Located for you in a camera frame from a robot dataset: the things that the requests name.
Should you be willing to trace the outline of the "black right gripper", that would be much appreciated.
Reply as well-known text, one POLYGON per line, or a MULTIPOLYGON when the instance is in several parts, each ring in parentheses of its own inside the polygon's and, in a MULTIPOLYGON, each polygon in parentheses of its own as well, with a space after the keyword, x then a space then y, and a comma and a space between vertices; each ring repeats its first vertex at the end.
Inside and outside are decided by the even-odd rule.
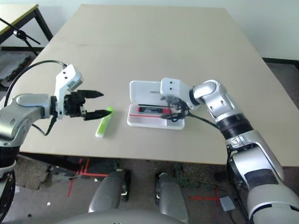
POLYGON ((161 101, 166 101, 169 112, 163 112, 160 118, 171 120, 172 122, 185 118, 188 107, 183 100, 174 96, 162 96, 161 101))

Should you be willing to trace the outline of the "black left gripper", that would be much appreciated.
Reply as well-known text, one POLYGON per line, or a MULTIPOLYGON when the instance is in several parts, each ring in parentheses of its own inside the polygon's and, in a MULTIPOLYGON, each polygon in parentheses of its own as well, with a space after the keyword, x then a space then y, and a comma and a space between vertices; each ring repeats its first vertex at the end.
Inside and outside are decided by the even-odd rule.
POLYGON ((86 98, 98 98, 104 96, 103 93, 95 90, 73 91, 64 97, 64 114, 69 117, 83 117, 84 121, 101 119, 112 112, 108 110, 95 110, 86 112, 83 105, 86 98))

